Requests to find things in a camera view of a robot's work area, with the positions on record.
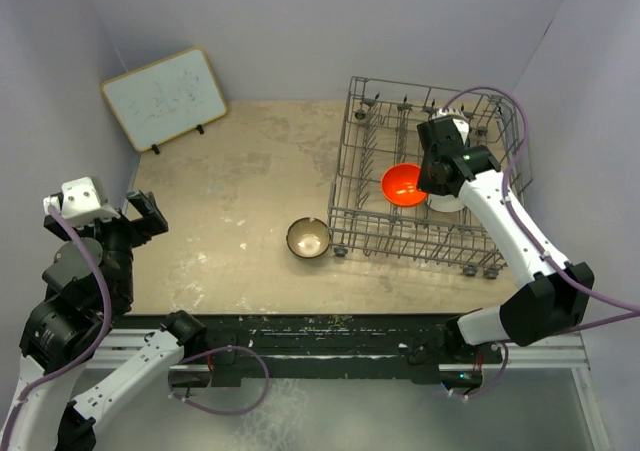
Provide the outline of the white orange rimmed striped bowl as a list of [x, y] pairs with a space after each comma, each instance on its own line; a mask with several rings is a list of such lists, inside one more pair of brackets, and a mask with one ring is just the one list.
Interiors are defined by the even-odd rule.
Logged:
[[469, 123], [469, 118], [465, 115], [465, 113], [461, 109], [457, 109], [457, 108], [452, 108], [452, 107], [436, 108], [430, 114], [431, 119], [436, 119], [441, 117], [450, 117], [454, 120], [459, 120], [459, 121]]

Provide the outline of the brown glazed bowl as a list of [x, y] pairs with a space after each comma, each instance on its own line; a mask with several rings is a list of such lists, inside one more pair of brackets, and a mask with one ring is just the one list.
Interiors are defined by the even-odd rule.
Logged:
[[329, 228], [318, 218], [302, 217], [289, 226], [285, 241], [289, 251], [296, 257], [318, 258], [329, 248]]

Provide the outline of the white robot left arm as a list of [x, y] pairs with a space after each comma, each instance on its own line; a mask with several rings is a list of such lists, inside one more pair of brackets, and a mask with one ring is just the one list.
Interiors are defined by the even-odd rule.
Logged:
[[142, 349], [79, 396], [76, 381], [133, 303], [133, 251], [168, 231], [151, 193], [131, 191], [131, 220], [92, 181], [65, 184], [43, 201], [43, 226], [63, 240], [43, 272], [44, 299], [21, 336], [19, 377], [1, 431], [4, 450], [91, 450], [99, 432], [149, 381], [206, 349], [192, 315], [169, 314]]

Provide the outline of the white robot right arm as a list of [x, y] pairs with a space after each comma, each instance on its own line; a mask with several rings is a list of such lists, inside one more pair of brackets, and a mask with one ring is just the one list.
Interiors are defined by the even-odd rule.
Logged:
[[578, 326], [595, 281], [586, 263], [571, 263], [532, 221], [492, 152], [484, 145], [467, 146], [468, 128], [463, 116], [448, 109], [418, 125], [424, 156], [417, 185], [471, 211], [511, 269], [517, 291], [499, 306], [449, 323], [444, 347], [456, 362], [469, 361], [481, 344], [527, 346]]

